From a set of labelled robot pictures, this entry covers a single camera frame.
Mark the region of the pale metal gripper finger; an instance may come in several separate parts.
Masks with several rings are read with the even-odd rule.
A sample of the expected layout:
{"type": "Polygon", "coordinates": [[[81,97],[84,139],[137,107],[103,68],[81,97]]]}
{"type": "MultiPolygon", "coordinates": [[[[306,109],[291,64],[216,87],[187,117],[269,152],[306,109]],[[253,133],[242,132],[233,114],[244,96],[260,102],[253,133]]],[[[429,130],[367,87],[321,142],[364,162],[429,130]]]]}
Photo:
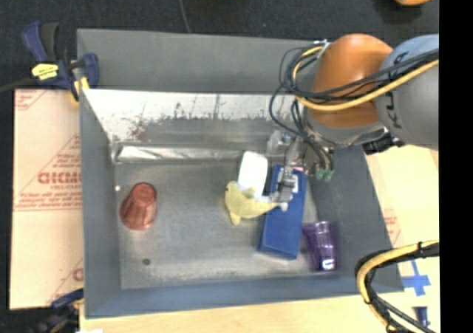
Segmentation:
{"type": "Polygon", "coordinates": [[[286,175],[286,186],[288,187],[288,197],[290,201],[299,192],[299,176],[294,171],[286,175]]]}
{"type": "Polygon", "coordinates": [[[276,188],[275,191],[272,193],[272,198],[282,211],[287,211],[288,183],[286,176],[282,176],[282,178],[276,183],[276,188]]]}

